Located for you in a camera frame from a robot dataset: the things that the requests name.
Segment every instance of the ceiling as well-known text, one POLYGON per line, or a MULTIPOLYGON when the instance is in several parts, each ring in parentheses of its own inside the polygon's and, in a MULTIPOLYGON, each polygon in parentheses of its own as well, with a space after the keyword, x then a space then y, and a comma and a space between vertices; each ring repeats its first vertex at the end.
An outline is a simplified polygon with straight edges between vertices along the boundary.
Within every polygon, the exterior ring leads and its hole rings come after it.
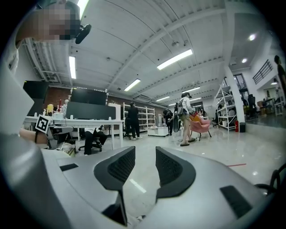
POLYGON ((38 42, 28 51, 40 77, 55 85, 108 89, 130 99, 143 95, 163 106, 175 103, 182 91, 200 87, 190 92, 192 97, 209 99, 225 76, 224 65, 229 65, 225 52, 231 4, 241 13, 234 14, 233 45, 228 51, 237 65, 230 68, 244 68, 263 42, 265 25, 261 15, 243 13, 249 7, 243 0, 89 0, 82 24, 91 24, 92 29, 81 44, 38 42), (250 34, 257 38, 250 42, 250 34), (192 55, 157 68, 189 49, 192 55), (76 58, 77 79, 70 77, 69 55, 76 58), (125 92, 135 79, 141 82, 125 92))

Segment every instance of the floor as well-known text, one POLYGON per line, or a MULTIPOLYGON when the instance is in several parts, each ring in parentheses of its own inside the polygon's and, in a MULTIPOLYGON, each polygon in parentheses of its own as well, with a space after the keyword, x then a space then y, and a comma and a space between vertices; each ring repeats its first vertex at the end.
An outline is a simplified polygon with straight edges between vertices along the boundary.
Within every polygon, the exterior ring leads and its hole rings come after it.
POLYGON ((265 117, 252 119, 247 121, 247 123, 268 127, 280 127, 286 129, 286 118, 281 115, 276 116, 275 114, 269 114, 265 117))
MULTIPOLYGON (((212 138, 208 133, 204 133, 201 141, 197 140, 187 147, 180 147, 179 132, 165 138, 148 137, 147 134, 142 134, 143 139, 137 141, 124 138, 124 146, 136 147, 135 167, 123 187, 126 211, 134 217, 146 215, 155 204, 156 190, 159 188, 155 146, 169 147, 217 160, 230 166, 252 184, 269 184, 272 172, 286 159, 282 145, 267 142, 255 135, 235 132, 227 134, 226 130, 216 127, 211 127, 210 133, 212 138)), ((193 133, 192 137, 198 137, 198 134, 193 133)), ((81 145, 84 145, 84 141, 77 142, 77 148, 81 145)), ((119 146, 119 137, 115 138, 115 146, 119 146)), ((108 138, 101 153, 110 149, 111 139, 108 138)), ((83 156, 83 151, 76 156, 83 156)))

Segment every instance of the brick wall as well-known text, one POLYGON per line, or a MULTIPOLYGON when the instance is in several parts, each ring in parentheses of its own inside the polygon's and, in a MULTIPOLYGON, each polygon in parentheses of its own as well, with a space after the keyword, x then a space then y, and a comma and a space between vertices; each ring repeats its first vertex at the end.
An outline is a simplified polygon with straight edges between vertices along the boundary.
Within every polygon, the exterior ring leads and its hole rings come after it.
POLYGON ((70 94, 70 89, 49 87, 46 93, 44 108, 46 108, 48 104, 53 104, 54 106, 57 106, 59 104, 60 99, 62 100, 63 105, 64 101, 68 99, 68 96, 70 94))

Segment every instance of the black screen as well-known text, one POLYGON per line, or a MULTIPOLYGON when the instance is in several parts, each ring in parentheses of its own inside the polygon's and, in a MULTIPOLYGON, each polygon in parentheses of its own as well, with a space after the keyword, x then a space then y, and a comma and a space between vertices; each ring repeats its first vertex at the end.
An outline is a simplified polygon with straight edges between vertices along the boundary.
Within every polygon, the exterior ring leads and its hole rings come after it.
POLYGON ((80 89, 80 88, 73 89, 71 94, 71 102, 105 105, 106 93, 95 90, 80 89))
POLYGON ((42 99, 44 103, 48 87, 48 82, 25 81, 23 89, 32 99, 42 99))

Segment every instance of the pink chair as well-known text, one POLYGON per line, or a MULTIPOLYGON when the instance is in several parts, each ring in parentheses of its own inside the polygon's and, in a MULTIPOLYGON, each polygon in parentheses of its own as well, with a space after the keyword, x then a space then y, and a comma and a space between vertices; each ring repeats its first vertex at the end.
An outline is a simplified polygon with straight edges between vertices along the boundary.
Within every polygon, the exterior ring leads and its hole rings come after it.
POLYGON ((191 135, 192 135, 193 131, 200 133, 200 139, 199 139, 199 141, 200 141, 202 133, 209 132, 209 135, 210 135, 209 127, 210 127, 210 120, 204 120, 203 118, 200 117, 200 121, 196 121, 196 122, 191 121, 191 127, 190 127, 190 130, 192 131, 191 135))

